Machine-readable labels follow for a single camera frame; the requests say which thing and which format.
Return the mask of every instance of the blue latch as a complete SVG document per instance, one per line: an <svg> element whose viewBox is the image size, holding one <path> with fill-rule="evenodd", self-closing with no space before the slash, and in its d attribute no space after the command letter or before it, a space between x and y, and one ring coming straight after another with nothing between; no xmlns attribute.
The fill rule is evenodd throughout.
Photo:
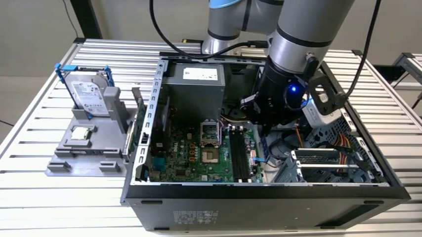
<svg viewBox="0 0 422 237"><path fill-rule="evenodd" d="M107 79L108 79L108 85L113 86L113 80L112 80L112 75L111 75L111 69L108 66L104 67L104 72L107 73Z"/></svg>

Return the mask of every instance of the blue drive bracket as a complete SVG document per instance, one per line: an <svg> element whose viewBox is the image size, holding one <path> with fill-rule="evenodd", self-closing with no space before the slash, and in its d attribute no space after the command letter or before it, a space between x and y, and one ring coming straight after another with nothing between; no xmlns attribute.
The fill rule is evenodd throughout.
<svg viewBox="0 0 422 237"><path fill-rule="evenodd" d="M77 69L77 66L75 66L75 65L64 65L63 68L60 69L61 64L56 63L53 67L55 67L55 73L57 74L57 77L60 78L60 82L64 84L67 92L71 95L71 98L72 98L72 101L73 101L73 104L75 104L75 108L79 109L79 106L76 104L76 100L75 100L75 98L72 96L72 93L71 93L71 91L68 89L68 86L67 86L67 83L65 83L65 80L64 80L64 77L63 77L63 74L61 74L61 70L64 70L64 71L75 71Z"/></svg>

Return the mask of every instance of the black cable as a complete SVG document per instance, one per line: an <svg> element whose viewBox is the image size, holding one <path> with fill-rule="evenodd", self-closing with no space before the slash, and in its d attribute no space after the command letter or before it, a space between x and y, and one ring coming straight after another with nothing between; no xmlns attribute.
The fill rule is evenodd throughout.
<svg viewBox="0 0 422 237"><path fill-rule="evenodd" d="M418 106L418 103L419 103L420 99L418 99L414 103L414 105L411 105L411 109L414 109L416 106Z"/></svg>
<svg viewBox="0 0 422 237"><path fill-rule="evenodd" d="M408 73L404 74L404 76L396 81L395 85L392 86L392 89L396 87L398 83L402 82L402 80L408 76Z"/></svg>
<svg viewBox="0 0 422 237"><path fill-rule="evenodd" d="M2 121L1 119L0 119L0 122L2 122L4 124L6 124L6 125L14 127L14 125L13 125L12 123L8 123L6 121Z"/></svg>
<svg viewBox="0 0 422 237"><path fill-rule="evenodd" d="M192 55L192 54L188 54L187 52L184 52L181 49L179 49L171 42L169 40L167 39L167 37L164 36L163 32L160 31L159 29L159 25L157 25L157 21L156 21L156 16L155 16L155 13L153 13L153 0L149 0L149 16L151 16L151 21L152 21L152 24L153 24L153 28L160 36L160 38L163 39L163 41L168 44L168 46L180 54L183 54L184 56L189 57L189 58L193 58L193 59L207 59L207 58L212 58L217 55L221 55L223 53L228 52L229 50L237 48L237 47L241 47L241 46L252 46L255 45L256 47L267 47L267 42L266 41L262 41L262 40L255 40L255 41L247 41L247 42L241 42L241 43L236 43L233 44L232 46L227 47L225 49L220 50L219 52L213 53L213 54L208 54L208 55L204 55L204 56L196 56L196 55Z"/></svg>
<svg viewBox="0 0 422 237"><path fill-rule="evenodd" d="M286 107L287 107L288 110L291 110L291 111L299 111L299 110L302 110L302 109L304 108L304 106L308 104L308 101L310 101L310 92L308 92L307 89L304 90L304 94L306 94L306 102L304 102L304 104L303 104L300 107L298 107L298 108L291 108L291 107L290 107L290 104L288 104L288 102L287 102L287 90L288 90L290 87L291 87L291 86L287 86L287 87L284 88L284 91L283 91L284 105L286 105Z"/></svg>
<svg viewBox="0 0 422 237"><path fill-rule="evenodd" d="M274 166L272 164L268 164L268 162L264 163L267 166L272 167L272 168L278 168L278 166Z"/></svg>
<svg viewBox="0 0 422 237"><path fill-rule="evenodd" d="M69 21L69 22L71 22L71 24L72 24L72 27L73 27L73 30L75 30L75 34L76 34L76 38L79 38L77 31L76 31L76 28L75 28L73 22L72 22L72 20L71 20L71 16L68 15L68 10L67 10L65 1L64 1L64 0L61 0L61 1L63 1L63 4L64 4L64 9L65 9L65 14L67 14L68 21Z"/></svg>
<svg viewBox="0 0 422 237"><path fill-rule="evenodd" d="M366 39L366 42L364 42L362 60L360 60L360 63L359 63L359 67L358 67L358 71L356 71L356 74L355 74L355 78L354 78L354 80L351 82L351 86L350 86L348 91L346 93L346 97L348 97L351 95L351 92L355 89L355 86L356 86L356 83L358 83L358 79L359 79L359 75L360 75L360 71L363 69L363 65L364 65L364 62L366 62L366 59L367 59L368 49L370 49L371 33L372 33L374 27L375 27L375 21L376 21L379 6L380 6L380 0L376 0L375 7L374 7L374 12L371 14L371 20L370 20L370 25L368 25L368 34L367 34L367 39Z"/></svg>

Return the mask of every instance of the robotic arm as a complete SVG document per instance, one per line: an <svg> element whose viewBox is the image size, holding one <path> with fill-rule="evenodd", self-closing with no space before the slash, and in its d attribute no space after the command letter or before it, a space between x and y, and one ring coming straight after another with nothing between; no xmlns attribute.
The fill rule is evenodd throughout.
<svg viewBox="0 0 422 237"><path fill-rule="evenodd" d="M352 3L354 0L209 0L208 38L203 44L203 53L208 55L187 54L165 38L155 20L153 0L149 0L149 14L165 43L195 59L229 54L239 46L262 46L258 41L236 43L240 31L272 32L256 91L240 101L250 121L263 126L262 135L267 135L272 126L298 119L302 109L308 112L310 105L311 113L318 116L330 115L344 105L363 68L380 0L375 3L356 75L344 93L336 80L328 77L322 60Z"/></svg>
<svg viewBox="0 0 422 237"><path fill-rule="evenodd" d="M241 110L251 122L263 126L263 134L272 126L300 117L310 95L322 115L343 107L344 92L332 90L327 76L316 69L352 3L354 0L284 1L258 91L241 100ZM324 93L316 92L318 86Z"/></svg>

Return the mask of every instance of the gray wall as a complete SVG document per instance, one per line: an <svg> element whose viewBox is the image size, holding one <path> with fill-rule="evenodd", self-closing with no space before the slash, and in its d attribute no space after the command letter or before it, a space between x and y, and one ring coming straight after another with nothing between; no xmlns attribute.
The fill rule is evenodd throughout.
<svg viewBox="0 0 422 237"><path fill-rule="evenodd" d="M0 0L0 76L47 76L75 37L61 0Z"/></svg>

